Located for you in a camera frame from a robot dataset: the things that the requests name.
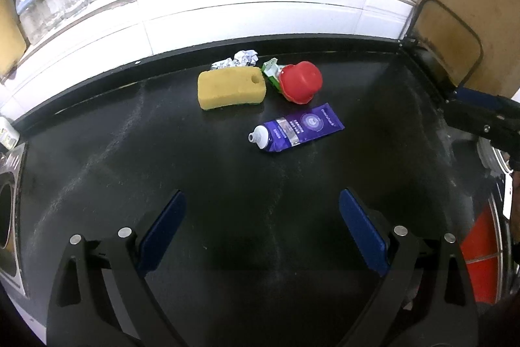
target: black countertop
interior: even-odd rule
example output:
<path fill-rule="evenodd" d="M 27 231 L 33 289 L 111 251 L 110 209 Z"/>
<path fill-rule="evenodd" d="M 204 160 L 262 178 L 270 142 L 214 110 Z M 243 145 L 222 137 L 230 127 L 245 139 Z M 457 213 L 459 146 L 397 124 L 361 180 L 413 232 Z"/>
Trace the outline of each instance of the black countertop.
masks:
<path fill-rule="evenodd" d="M 461 240 L 492 179 L 403 57 L 279 56 L 299 60 L 323 74 L 310 105 L 328 102 L 345 129 L 281 153 L 260 151 L 248 133 L 305 106 L 268 87 L 260 105 L 202 111 L 207 65 L 97 96 L 28 131 L 20 235 L 30 299 L 10 294 L 45 324 L 69 237 L 112 235 L 179 188 L 186 218 L 147 281 L 190 345 L 339 341 L 378 283 L 339 214 L 340 191 L 352 187 L 417 235 Z"/>

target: sink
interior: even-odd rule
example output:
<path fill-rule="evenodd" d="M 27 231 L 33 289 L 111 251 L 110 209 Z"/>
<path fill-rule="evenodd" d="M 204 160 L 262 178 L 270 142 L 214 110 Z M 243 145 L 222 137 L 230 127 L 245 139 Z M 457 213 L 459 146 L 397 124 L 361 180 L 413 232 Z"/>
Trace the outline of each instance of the sink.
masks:
<path fill-rule="evenodd" d="M 26 296 L 20 267 L 20 174 L 26 143 L 9 151 L 0 164 L 0 277 Z"/>

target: red cap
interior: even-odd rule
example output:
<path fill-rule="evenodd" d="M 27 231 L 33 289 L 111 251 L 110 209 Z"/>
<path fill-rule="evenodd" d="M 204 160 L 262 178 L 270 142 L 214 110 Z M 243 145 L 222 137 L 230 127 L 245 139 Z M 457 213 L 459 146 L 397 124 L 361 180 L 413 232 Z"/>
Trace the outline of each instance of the red cap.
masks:
<path fill-rule="evenodd" d="M 323 85 L 320 70 L 307 60 L 282 68 L 279 80 L 285 98 L 300 105 L 309 103 Z"/>

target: wooden container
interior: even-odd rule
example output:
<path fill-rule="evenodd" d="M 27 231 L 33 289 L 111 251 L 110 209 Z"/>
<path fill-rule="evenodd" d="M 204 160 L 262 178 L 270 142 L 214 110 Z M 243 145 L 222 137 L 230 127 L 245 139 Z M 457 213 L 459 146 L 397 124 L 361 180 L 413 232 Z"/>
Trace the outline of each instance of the wooden container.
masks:
<path fill-rule="evenodd" d="M 12 9 L 11 0 L 0 0 L 0 76 L 6 76 L 27 49 Z"/>

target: white tube cap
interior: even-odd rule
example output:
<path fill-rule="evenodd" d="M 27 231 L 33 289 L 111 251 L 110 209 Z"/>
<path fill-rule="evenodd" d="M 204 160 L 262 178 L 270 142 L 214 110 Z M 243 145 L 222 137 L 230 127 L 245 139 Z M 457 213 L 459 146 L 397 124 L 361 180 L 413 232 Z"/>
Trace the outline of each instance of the white tube cap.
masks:
<path fill-rule="evenodd" d="M 248 140 L 256 143 L 260 149 L 265 149 L 269 142 L 269 130 L 263 125 L 258 125 L 253 132 L 249 133 Z"/>

